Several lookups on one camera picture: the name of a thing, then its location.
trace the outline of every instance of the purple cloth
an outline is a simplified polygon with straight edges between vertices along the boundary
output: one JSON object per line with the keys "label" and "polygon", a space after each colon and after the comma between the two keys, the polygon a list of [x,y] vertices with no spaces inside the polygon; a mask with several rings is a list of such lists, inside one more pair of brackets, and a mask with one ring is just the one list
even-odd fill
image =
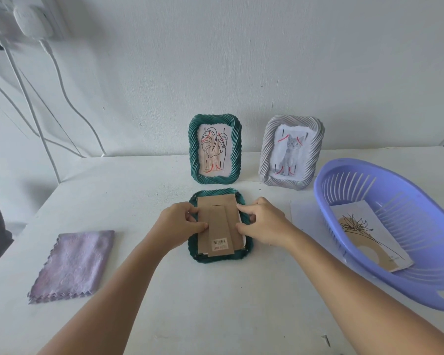
{"label": "purple cloth", "polygon": [[28,293],[29,304],[94,294],[112,249],[114,234],[114,231],[59,234]]}

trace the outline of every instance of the wall socket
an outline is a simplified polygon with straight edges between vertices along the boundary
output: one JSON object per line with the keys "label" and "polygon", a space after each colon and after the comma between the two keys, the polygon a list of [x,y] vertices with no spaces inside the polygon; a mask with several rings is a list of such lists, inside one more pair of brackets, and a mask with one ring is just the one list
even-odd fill
{"label": "wall socket", "polygon": [[[14,22],[12,13],[15,5],[32,5],[39,8],[53,27],[52,41],[62,41],[70,36],[57,0],[0,0],[0,15],[3,16],[6,24],[12,22],[12,20]],[[9,29],[12,32],[16,32],[17,27],[15,25],[9,26],[11,26]]]}

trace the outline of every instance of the purple basket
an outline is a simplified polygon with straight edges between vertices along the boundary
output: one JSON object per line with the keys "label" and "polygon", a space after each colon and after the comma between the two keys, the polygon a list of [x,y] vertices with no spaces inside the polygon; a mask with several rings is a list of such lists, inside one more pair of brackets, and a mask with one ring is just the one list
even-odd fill
{"label": "purple basket", "polygon": [[[343,256],[420,304],[444,311],[444,210],[419,187],[388,169],[341,158],[321,168],[314,194]],[[389,273],[342,230],[331,205],[365,200],[414,265]]]}

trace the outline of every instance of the hand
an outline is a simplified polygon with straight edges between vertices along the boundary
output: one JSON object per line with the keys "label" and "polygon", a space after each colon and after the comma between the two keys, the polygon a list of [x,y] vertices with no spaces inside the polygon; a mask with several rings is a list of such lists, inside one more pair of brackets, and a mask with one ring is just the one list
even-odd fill
{"label": "hand", "polygon": [[284,216],[284,213],[260,197],[252,205],[237,204],[239,211],[250,215],[251,225],[237,223],[240,234],[248,235],[262,243],[286,246],[286,241],[297,228]]}
{"label": "hand", "polygon": [[195,233],[207,229],[207,223],[196,221],[191,214],[199,211],[189,202],[176,203],[164,209],[146,238],[170,251],[183,244]]}

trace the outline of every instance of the table surface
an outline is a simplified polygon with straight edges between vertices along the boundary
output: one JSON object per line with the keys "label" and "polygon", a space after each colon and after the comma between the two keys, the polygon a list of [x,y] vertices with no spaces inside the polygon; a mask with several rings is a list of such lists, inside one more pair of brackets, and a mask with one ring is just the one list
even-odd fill
{"label": "table surface", "polygon": [[[325,150],[317,167],[340,157],[391,169],[444,208],[443,147]],[[295,201],[312,210],[307,217],[320,219],[312,183],[303,191],[266,186],[258,179],[258,165],[259,153],[243,153],[242,173],[231,185],[247,202],[263,195],[290,217],[290,201]],[[187,155],[77,161],[0,259],[0,354],[36,353],[89,300],[28,305],[26,295],[59,233],[116,231],[105,283],[163,208],[188,200],[196,191],[225,187],[196,183]],[[321,223],[309,231],[321,243],[329,237]],[[444,312],[370,280],[444,331]],[[187,245],[171,251],[153,276],[125,353],[355,352],[296,262],[282,249],[255,242],[243,260],[208,265],[195,262]]]}

